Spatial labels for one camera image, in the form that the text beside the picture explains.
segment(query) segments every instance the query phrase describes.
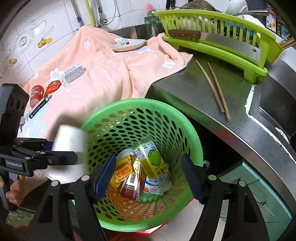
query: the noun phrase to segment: stainless steel counter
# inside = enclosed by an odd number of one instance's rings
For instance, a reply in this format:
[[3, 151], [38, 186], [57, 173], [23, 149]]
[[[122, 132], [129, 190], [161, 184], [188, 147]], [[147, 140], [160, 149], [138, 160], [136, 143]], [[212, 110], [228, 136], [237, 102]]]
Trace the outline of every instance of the stainless steel counter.
[[[247, 116], [245, 104], [252, 85], [244, 80], [243, 71], [200, 52], [185, 48], [180, 51], [193, 53], [193, 59], [184, 70], [155, 82], [150, 87], [147, 98], [161, 100], [174, 106], [226, 142], [265, 177], [295, 214], [296, 164], [280, 144]], [[230, 122], [226, 122], [224, 115], [220, 114], [211, 89], [195, 59], [209, 75], [207, 62], [210, 62], [224, 93], [231, 116]], [[268, 125], [258, 112], [258, 89], [260, 84], [255, 86], [252, 113], [260, 122]], [[296, 160], [295, 151], [284, 138], [275, 130], [272, 133], [285, 144]]]

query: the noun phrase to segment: kitchen knife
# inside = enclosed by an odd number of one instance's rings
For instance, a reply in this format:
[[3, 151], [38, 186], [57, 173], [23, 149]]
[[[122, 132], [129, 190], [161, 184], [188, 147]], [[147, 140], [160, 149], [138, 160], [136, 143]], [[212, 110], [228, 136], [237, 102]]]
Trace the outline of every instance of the kitchen knife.
[[195, 40], [200, 40], [202, 43], [223, 49], [235, 55], [237, 55], [237, 53], [240, 53], [240, 57], [254, 64], [258, 64], [260, 59], [261, 49], [232, 37], [201, 32], [198, 30], [183, 29], [170, 29], [168, 33], [171, 37], [175, 38], [191, 38]]

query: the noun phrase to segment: white plate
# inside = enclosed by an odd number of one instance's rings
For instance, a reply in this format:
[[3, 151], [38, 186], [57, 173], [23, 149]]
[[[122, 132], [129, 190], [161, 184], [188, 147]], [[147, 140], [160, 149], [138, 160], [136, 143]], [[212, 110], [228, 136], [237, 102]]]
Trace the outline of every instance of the white plate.
[[111, 45], [111, 49], [113, 49], [116, 52], [125, 52], [134, 50], [137, 48], [140, 48], [143, 46], [147, 41], [145, 39], [130, 39], [128, 42], [125, 42], [125, 44], [122, 46], [121, 43]]

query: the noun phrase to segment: red can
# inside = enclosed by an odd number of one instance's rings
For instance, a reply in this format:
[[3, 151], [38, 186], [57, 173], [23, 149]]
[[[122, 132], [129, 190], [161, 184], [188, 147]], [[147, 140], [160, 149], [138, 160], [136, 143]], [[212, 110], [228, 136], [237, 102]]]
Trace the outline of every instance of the red can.
[[34, 108], [44, 95], [44, 88], [41, 85], [35, 85], [31, 91], [30, 107]]

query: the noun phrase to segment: teal cabinet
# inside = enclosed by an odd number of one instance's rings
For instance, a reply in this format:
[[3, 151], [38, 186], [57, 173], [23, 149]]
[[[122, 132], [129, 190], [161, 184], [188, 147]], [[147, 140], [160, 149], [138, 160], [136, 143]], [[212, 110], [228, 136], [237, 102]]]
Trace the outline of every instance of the teal cabinet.
[[[276, 241], [287, 228], [292, 214], [278, 194], [257, 174], [245, 160], [222, 173], [219, 178], [223, 182], [237, 183], [244, 180], [252, 191], [265, 220], [270, 241]], [[221, 218], [226, 220], [228, 200], [223, 201]]]

